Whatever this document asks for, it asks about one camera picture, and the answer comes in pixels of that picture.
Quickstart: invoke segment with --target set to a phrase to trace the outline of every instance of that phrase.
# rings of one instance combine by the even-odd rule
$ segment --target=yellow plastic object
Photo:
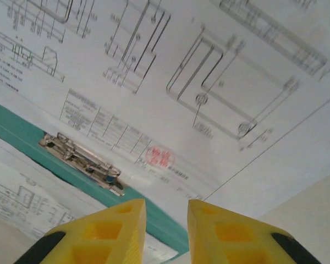
[[[46,233],[66,235],[41,264],[140,264],[145,228],[145,200],[121,203]]]
[[[295,264],[272,238],[286,231],[200,200],[188,204],[192,264]]]

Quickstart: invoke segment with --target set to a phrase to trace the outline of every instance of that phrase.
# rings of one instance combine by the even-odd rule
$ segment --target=paper sheet
[[[327,176],[330,0],[0,0],[0,104],[184,227],[258,217]]]
[[[38,240],[59,224],[105,208],[0,139],[1,220]],[[146,234],[143,263],[158,264],[176,255]]]

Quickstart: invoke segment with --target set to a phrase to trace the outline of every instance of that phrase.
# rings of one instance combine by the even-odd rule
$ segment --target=metal clip
[[[125,194],[123,190],[127,185],[118,179],[121,174],[118,168],[63,134],[58,133],[57,136],[46,134],[39,141],[39,145],[59,160],[83,172],[99,186],[118,196]]]

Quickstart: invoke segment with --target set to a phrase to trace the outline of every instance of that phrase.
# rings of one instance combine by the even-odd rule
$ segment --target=teal binder
[[[113,206],[135,198],[144,198],[147,208],[147,232],[179,252],[176,257],[189,251],[186,230],[173,221],[153,202],[130,187],[125,189],[125,195],[122,197],[117,197],[109,190],[99,187],[81,172],[55,158],[39,146],[38,142],[43,137],[43,130],[0,105],[0,138],[2,140],[11,144],[60,179],[79,188],[105,206]]]

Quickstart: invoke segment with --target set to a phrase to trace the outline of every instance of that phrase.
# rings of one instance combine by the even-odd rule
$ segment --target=red stamp
[[[175,155],[161,146],[152,146],[146,152],[146,160],[150,165],[168,168],[175,162]]]

